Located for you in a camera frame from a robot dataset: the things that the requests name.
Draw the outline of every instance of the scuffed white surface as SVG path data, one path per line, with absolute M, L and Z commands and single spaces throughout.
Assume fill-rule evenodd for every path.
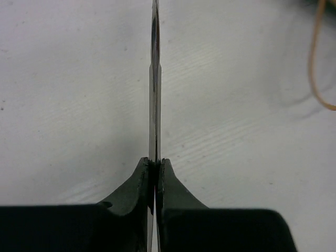
M 162 0 L 162 156 L 212 207 L 266 207 L 334 251 L 336 114 L 310 94 L 313 10 Z M 0 1 L 0 204 L 96 202 L 148 148 L 150 0 Z M 335 27 L 318 52 L 336 103 Z

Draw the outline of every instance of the tweezers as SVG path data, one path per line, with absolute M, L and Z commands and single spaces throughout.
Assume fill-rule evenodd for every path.
M 97 204 L 0 207 L 1 251 L 296 252 L 280 214 L 268 209 L 214 209 L 195 198 L 160 156 L 159 3 L 152 4 L 149 156 Z

